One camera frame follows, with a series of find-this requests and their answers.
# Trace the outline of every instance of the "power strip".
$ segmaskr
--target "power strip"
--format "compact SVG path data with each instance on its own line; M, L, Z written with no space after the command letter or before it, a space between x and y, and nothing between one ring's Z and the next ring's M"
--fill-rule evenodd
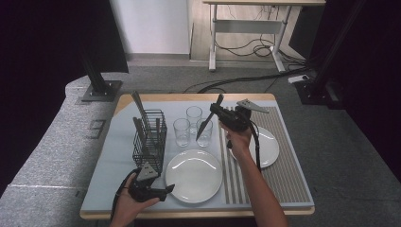
M308 79L309 79L309 77L307 75L300 75L300 76L297 76L297 77L288 78L288 83L305 81L305 80L308 80Z

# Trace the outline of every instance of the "human hand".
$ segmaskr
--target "human hand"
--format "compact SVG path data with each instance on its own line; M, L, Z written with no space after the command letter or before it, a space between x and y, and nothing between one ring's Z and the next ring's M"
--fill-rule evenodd
M159 198L153 198L148 201L139 202L131 197L130 193L128 192L128 187L130 186L130 183L135 175L136 173L132 173L130 175L120 193L117 205L115 206L113 220L110 224L111 227L127 226L133 222L133 220L142 210L156 204L159 201Z
M247 128L245 131L232 131L221 122L220 126L227 131L226 138L231 140L233 145L231 151L236 159L251 155L249 150L252 137L251 129Z

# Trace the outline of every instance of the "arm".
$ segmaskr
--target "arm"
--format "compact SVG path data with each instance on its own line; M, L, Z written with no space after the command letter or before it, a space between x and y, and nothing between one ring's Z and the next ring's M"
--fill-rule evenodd
M288 226L280 203L266 184L251 156L249 150L251 130L236 132L223 124L221 127L228 132L227 139L233 144L232 152L241 168L257 226Z
M134 200L128 192L128 187L130 186L130 183L134 177L135 173L132 173L132 175L127 179L123 190L121 191L110 227L122 227L129 225L142 210L154 205L159 201L159 198L153 198L144 202L138 202Z

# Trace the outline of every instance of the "plate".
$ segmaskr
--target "plate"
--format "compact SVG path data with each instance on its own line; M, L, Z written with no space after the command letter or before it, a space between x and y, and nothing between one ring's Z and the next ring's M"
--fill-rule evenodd
M210 153L190 149L175 156L166 169L166 185L180 201L198 203L212 198L223 178L221 165Z
M262 127L257 127L259 129L259 147L260 147L260 167L267 167L273 164L280 153L280 149L278 147L277 139ZM256 154L255 154L255 144L253 140L253 136L251 138L250 143L250 151L253 157L254 162L256 163Z

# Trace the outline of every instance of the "wire rack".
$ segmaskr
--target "wire rack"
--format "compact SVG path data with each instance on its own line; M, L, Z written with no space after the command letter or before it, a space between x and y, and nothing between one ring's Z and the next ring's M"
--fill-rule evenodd
M138 167L149 162L160 176L163 171L167 136L165 115L160 110L145 110L142 119L136 121L140 124L135 123L132 159Z

